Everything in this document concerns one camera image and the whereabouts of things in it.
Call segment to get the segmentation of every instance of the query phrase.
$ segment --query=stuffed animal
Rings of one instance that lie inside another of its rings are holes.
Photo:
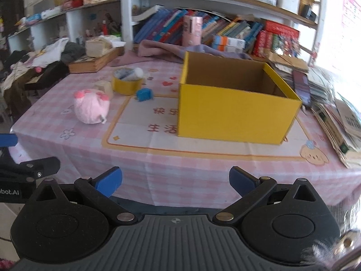
[[[74,112],[84,123],[105,123],[109,111],[109,96],[97,89],[84,89],[74,93]]]

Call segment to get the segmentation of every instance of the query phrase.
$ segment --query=open cardboard box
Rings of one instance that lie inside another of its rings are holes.
[[[266,63],[187,52],[178,136],[280,144],[301,100]]]

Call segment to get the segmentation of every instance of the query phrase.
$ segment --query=metal pin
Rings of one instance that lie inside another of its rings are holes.
[[[134,218],[134,214],[128,212],[120,213],[117,216],[117,219],[122,222],[129,222],[132,221]]]
[[[231,221],[234,219],[233,214],[228,212],[220,212],[215,216],[219,221]]]

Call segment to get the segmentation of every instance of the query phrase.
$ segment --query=pink tumbler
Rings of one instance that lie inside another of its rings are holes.
[[[183,18],[183,39],[182,46],[196,46],[201,44],[202,40],[203,18],[197,16],[185,15]]]

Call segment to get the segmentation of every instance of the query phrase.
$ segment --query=smartphone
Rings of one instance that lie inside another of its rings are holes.
[[[294,78],[295,93],[300,97],[306,107],[311,107],[311,93],[307,75],[298,70],[294,70],[292,75]]]

